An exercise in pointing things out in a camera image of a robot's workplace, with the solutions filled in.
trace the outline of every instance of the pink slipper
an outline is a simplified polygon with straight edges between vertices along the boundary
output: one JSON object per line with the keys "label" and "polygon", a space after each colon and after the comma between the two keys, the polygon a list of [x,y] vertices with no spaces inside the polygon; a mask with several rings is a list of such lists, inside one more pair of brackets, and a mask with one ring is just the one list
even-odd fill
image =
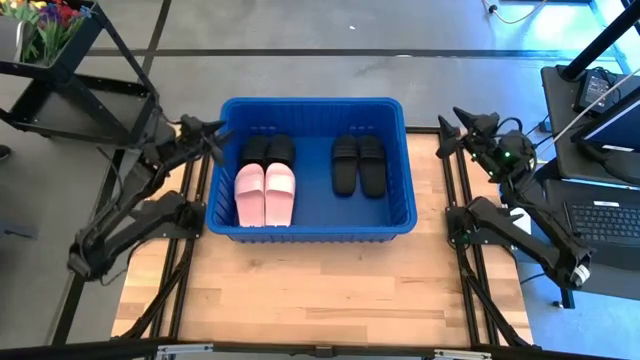
{"label": "pink slipper", "polygon": [[265,175],[265,217],[271,226],[289,226],[293,215],[296,178],[288,166],[273,163]]}
{"label": "pink slipper", "polygon": [[264,226],[264,171],[258,164],[240,169],[235,180],[240,226]]}

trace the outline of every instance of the screen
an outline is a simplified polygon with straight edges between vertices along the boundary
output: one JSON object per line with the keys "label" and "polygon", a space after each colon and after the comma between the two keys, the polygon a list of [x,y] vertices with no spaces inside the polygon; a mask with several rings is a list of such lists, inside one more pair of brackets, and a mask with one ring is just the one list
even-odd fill
{"label": "screen", "polygon": [[640,98],[584,137],[604,149],[640,152]]}

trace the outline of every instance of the laptop keyboard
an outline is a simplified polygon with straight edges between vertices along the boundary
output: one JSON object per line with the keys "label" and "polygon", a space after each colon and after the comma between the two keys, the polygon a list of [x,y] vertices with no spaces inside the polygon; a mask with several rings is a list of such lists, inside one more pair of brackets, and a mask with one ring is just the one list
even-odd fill
{"label": "laptop keyboard", "polygon": [[640,205],[566,203],[574,232],[592,243],[640,246]]}

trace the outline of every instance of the white label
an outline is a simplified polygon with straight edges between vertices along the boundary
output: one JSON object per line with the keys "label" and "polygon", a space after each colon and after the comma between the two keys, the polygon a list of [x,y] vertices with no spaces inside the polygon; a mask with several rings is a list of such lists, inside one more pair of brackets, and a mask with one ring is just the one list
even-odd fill
{"label": "white label", "polygon": [[622,146],[613,146],[613,145],[602,145],[602,148],[607,150],[618,150],[618,151],[626,151],[626,152],[633,151],[633,149],[625,148]]}
{"label": "white label", "polygon": [[596,206],[615,206],[615,207],[620,207],[620,204],[618,203],[614,203],[614,202],[609,202],[609,201],[594,201],[593,205]]}

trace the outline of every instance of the black slipper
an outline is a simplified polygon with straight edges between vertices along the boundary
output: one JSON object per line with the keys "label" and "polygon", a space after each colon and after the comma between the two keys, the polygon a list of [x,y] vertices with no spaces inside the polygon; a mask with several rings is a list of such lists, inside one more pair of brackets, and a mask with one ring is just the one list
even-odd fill
{"label": "black slipper", "polygon": [[331,181],[338,196],[351,196],[356,189],[358,171],[358,143],[351,135],[333,142],[331,149]]}
{"label": "black slipper", "polygon": [[295,157],[295,145],[290,137],[278,134],[271,139],[271,144],[269,145],[269,149],[267,149],[267,166],[273,163],[282,163],[293,170]]}
{"label": "black slipper", "polygon": [[384,146],[375,136],[358,138],[360,155],[360,184],[362,192],[370,198],[381,198],[387,189],[387,163]]}
{"label": "black slipper", "polygon": [[269,138],[263,135],[255,135],[249,138],[247,143],[242,148],[240,154],[240,169],[245,165],[258,164],[262,166],[264,170],[267,169],[267,163],[265,156],[267,153],[267,147],[269,146]]}

